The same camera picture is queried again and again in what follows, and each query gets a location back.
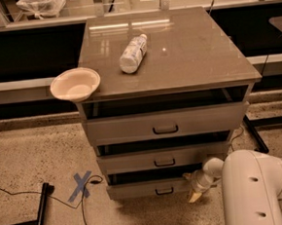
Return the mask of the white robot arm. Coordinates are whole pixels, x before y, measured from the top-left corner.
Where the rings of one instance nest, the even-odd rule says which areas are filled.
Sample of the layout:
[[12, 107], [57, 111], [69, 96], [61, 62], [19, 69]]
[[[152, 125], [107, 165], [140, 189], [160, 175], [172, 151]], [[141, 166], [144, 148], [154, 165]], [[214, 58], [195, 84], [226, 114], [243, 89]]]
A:
[[282, 225], [282, 158], [241, 149], [224, 160], [208, 158], [184, 177], [192, 203], [222, 184], [225, 225]]

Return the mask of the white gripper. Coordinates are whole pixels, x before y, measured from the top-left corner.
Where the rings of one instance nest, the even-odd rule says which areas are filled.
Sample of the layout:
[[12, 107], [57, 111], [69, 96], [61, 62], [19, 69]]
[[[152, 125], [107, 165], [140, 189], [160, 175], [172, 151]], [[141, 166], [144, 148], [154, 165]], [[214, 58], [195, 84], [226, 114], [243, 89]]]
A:
[[202, 196], [202, 193], [206, 192], [214, 183], [214, 177], [202, 170], [195, 170], [193, 173], [183, 173], [182, 176], [191, 181], [191, 187], [193, 188], [188, 196], [189, 204], [196, 202]]

